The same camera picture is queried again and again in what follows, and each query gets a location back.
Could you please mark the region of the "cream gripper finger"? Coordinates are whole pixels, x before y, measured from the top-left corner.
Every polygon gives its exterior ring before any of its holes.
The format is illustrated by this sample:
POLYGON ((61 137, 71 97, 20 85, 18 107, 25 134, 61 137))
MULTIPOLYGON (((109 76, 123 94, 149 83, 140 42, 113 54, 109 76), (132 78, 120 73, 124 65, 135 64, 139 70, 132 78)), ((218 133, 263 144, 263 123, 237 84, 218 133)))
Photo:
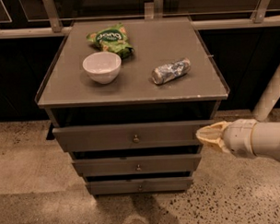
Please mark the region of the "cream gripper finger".
POLYGON ((207 146, 207 147, 211 147, 212 149, 216 150, 216 151, 220 151, 221 146, 221 137, 217 138, 217 139, 209 139, 209 138, 203 138, 203 137, 199 137, 199 141, 207 146))
POLYGON ((218 139, 228 126, 228 122, 221 121, 198 129, 196 135, 199 138, 218 139))

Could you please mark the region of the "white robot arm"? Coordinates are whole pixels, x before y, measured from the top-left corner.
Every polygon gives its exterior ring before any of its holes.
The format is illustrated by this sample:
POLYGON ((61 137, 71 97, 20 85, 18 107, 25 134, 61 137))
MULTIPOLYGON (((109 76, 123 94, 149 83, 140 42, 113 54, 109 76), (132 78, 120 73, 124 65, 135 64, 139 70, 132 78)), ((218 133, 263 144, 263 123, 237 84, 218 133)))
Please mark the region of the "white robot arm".
POLYGON ((221 121, 200 128, 196 132, 199 141, 215 151, 239 158, 263 157, 280 162, 280 122, 264 120, 280 99, 280 63, 252 111, 253 119, 221 121))

